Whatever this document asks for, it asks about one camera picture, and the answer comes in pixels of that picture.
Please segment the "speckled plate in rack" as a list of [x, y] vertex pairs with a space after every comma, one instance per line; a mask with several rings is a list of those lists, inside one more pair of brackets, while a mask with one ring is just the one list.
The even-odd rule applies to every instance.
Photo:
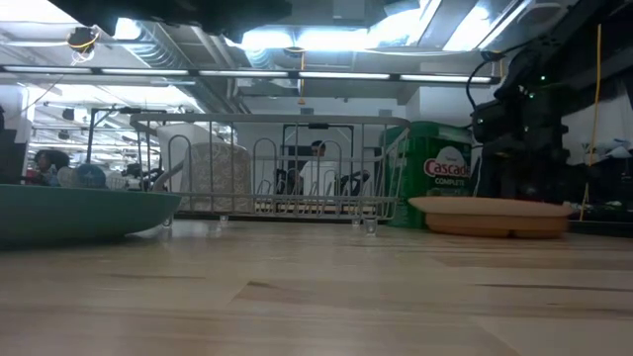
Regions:
[[250, 155], [239, 145], [196, 143], [183, 159], [179, 209], [190, 212], [250, 213]]

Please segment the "beige orange-patterned plate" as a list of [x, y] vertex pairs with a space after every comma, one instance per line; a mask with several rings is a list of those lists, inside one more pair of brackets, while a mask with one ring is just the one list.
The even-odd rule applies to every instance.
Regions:
[[441, 215], [565, 218], [573, 212], [565, 205], [493, 198], [433, 196], [408, 202], [426, 214]]

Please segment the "black office chair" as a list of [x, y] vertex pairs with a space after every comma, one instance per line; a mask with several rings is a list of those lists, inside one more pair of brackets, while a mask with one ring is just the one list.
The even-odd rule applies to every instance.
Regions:
[[284, 170], [278, 168], [275, 171], [275, 194], [295, 195], [296, 193], [297, 170], [291, 168]]
[[350, 175], [343, 175], [338, 178], [339, 196], [359, 196], [361, 187], [371, 178], [367, 170], [356, 171]]

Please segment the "person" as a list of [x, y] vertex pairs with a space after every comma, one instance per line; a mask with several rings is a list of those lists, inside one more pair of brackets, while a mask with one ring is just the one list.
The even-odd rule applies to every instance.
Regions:
[[70, 157], [60, 150], [42, 149], [36, 153], [34, 161], [36, 163], [34, 183], [56, 187], [59, 186], [57, 173], [60, 169], [69, 166]]
[[327, 160], [326, 144], [316, 140], [311, 145], [314, 160], [306, 162], [300, 172], [300, 181], [305, 196], [329, 196], [338, 194], [336, 179], [339, 175], [339, 163]]

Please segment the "grey wire dish rack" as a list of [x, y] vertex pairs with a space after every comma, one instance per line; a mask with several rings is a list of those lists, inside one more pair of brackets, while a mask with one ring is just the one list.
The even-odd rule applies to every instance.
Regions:
[[[181, 211], [177, 218], [234, 218], [282, 221], [345, 221], [364, 225], [369, 233], [393, 217], [390, 207], [398, 198], [385, 192], [387, 146], [381, 134], [394, 127], [403, 129], [406, 138], [410, 123], [394, 117], [314, 116], [265, 114], [134, 114], [131, 125], [140, 133], [155, 137], [156, 129], [167, 125], [194, 124], [207, 129], [230, 145], [244, 147], [250, 155], [252, 211], [250, 213], [208, 213]], [[339, 175], [367, 170], [371, 178], [362, 185], [359, 196], [305, 196], [300, 172], [314, 160], [311, 145], [326, 144], [325, 157], [339, 163]], [[179, 193], [183, 161], [165, 172], [154, 183], [156, 191]], [[295, 195], [275, 194], [275, 171], [297, 170]]]

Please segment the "black metal frame stand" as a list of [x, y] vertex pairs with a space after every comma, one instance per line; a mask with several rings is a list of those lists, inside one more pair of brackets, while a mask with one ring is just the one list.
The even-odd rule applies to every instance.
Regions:
[[94, 140], [94, 132], [96, 127], [103, 122], [110, 114], [143, 114], [143, 113], [153, 113], [153, 114], [166, 114], [165, 110], [156, 110], [156, 109], [142, 109], [135, 107], [111, 107], [111, 108], [92, 108], [90, 110], [90, 122], [88, 127], [88, 142], [87, 142], [87, 151], [86, 151], [86, 163], [91, 162], [92, 158], [92, 149], [93, 149], [93, 140]]

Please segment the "teal round plate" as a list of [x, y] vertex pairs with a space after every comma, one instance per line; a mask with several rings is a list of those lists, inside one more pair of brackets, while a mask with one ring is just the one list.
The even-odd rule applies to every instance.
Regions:
[[178, 210], [168, 193], [0, 185], [0, 248], [111, 239], [152, 229]]

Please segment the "green Cascade detergent tub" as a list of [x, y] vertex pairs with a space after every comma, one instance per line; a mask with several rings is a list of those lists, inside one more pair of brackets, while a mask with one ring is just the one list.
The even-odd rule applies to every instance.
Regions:
[[413, 122], [385, 130], [387, 146], [385, 192], [398, 198], [390, 207], [393, 227], [424, 229], [424, 213], [408, 200], [427, 196], [468, 196], [472, 140], [466, 129], [434, 122]]

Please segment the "orange divided plate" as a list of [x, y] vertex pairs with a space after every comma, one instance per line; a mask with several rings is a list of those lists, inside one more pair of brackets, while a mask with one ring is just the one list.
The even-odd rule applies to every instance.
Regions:
[[432, 231], [445, 234], [501, 238], [559, 238], [567, 230], [565, 217], [518, 217], [427, 214]]

